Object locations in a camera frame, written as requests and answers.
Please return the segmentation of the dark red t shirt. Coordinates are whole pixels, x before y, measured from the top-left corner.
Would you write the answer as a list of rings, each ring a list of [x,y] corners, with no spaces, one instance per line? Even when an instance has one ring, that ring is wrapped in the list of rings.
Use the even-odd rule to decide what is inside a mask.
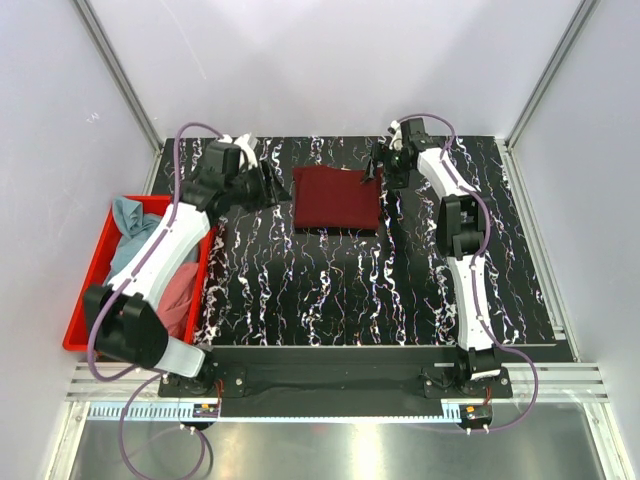
[[[294,227],[376,230],[381,216],[381,172],[365,181],[364,177],[364,170],[326,165],[294,168]]]

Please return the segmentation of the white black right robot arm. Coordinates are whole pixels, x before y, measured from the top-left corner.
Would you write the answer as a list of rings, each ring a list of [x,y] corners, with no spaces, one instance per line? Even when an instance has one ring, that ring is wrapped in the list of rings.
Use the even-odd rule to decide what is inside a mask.
[[[427,374],[425,383],[488,403],[501,371],[485,287],[488,206],[453,165],[450,150],[456,133],[450,122],[434,114],[414,114],[392,121],[388,132],[391,138],[372,148],[362,181],[371,182],[381,168],[391,188],[406,187],[413,171],[429,182],[440,201],[436,248],[454,282],[457,358],[439,378]]]

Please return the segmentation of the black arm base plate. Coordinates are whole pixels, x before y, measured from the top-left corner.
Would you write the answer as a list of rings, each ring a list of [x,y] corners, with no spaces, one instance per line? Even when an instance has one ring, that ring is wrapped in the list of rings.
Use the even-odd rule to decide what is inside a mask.
[[[507,370],[468,381],[454,347],[215,346],[206,383],[172,375],[158,393],[166,398],[210,398],[223,418],[350,421],[371,417],[427,417],[443,400],[497,402],[512,398]]]

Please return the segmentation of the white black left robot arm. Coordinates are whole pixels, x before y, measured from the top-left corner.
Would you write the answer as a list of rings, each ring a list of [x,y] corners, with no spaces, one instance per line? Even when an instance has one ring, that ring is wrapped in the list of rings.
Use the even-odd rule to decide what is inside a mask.
[[[196,396],[214,388],[211,354],[171,336],[157,309],[187,254],[232,207],[255,212],[290,200],[271,164],[257,158],[256,144],[252,134],[210,142],[141,250],[109,283],[85,291],[90,361],[103,354],[130,368],[181,378]]]

